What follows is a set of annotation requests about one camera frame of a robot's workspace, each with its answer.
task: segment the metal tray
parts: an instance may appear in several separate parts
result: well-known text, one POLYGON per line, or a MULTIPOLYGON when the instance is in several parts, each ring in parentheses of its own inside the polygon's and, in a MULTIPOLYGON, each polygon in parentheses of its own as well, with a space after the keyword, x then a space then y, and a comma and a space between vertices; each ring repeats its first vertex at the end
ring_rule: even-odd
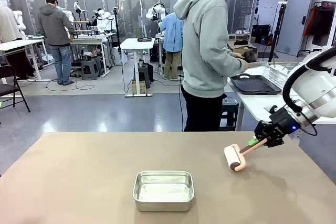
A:
POLYGON ((278 94, 281 89, 263 76, 242 73, 231 77, 232 83, 242 94, 278 94))
POLYGON ((139 211, 187 212, 194 198, 191 174, 177 170, 148 170, 135 178, 133 198, 139 211))

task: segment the gray stool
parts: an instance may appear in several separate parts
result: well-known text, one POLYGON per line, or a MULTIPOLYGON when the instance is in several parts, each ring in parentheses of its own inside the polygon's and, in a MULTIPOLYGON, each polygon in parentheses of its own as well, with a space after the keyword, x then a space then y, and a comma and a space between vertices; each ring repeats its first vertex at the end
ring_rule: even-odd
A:
POLYGON ((219 127, 219 131, 236 131, 239 103, 232 97, 223 99, 222 117, 226 119, 226 125, 219 127))
POLYGON ((88 79, 91 78, 92 80, 96 80, 99 76, 98 67, 96 60, 83 60, 81 62, 82 67, 82 79, 88 79), (88 69, 90 73, 84 73, 84 70, 88 69))
MULTIPOLYGON (((149 89, 151 87, 151 81, 149 79, 147 65, 143 65, 142 67, 139 67, 139 64, 138 64, 138 72, 139 72, 139 80, 142 81, 141 79, 145 79, 146 88, 149 89)), ((135 80, 135 69, 133 71, 133 80, 135 80)))
POLYGON ((97 63, 97 68, 98 68, 99 75, 102 76, 103 75, 103 69, 101 67, 100 57, 95 57, 95 58, 93 58, 93 60, 95 60, 96 63, 97 63))

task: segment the lint roller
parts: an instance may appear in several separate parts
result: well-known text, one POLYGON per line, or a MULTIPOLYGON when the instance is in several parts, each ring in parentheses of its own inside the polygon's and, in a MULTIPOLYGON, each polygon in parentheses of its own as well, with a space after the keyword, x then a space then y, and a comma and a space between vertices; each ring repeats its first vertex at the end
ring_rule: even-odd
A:
POLYGON ((238 172, 245 168, 246 160, 245 155, 254 151, 255 149, 263 146, 267 142, 267 139, 262 141, 256 138, 248 142, 248 145, 243 149, 240 149, 238 144, 232 144, 224 148, 224 155, 226 161, 231 170, 238 172))

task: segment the stainless steel container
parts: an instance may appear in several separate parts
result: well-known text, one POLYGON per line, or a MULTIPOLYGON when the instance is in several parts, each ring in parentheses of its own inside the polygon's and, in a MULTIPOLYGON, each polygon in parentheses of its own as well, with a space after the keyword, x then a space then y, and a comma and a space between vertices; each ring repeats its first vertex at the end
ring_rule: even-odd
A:
POLYGON ((147 170, 135 178, 133 198, 139 211, 187 212, 194 198, 191 174, 177 170, 147 170))

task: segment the black folding chair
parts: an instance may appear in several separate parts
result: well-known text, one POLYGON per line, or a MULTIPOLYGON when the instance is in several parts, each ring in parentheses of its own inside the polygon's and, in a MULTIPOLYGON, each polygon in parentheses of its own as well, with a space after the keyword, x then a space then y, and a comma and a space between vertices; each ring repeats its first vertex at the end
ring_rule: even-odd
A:
MULTIPOLYGON (((16 80, 16 71, 15 71, 15 68, 13 68, 12 66, 1 66, 0 67, 0 79, 1 78, 10 78, 10 77, 13 77, 13 85, 0 84, 0 98, 2 96, 4 96, 4 95, 8 95, 8 94, 13 94, 13 98, 9 98, 9 99, 4 100, 2 102, 4 103, 4 102, 10 101, 10 100, 13 100, 13 107, 14 108, 15 108, 16 104, 18 104, 20 102, 24 102, 26 104, 28 112, 30 113, 30 109, 28 107, 26 99, 23 96, 21 88, 19 86, 19 83, 16 80), (15 102, 15 93, 17 91, 20 92, 21 97, 22 97, 22 101, 15 102)), ((9 106, 12 106, 12 105, 3 106, 3 107, 0 108, 0 110, 4 109, 6 107, 9 107, 9 106)))

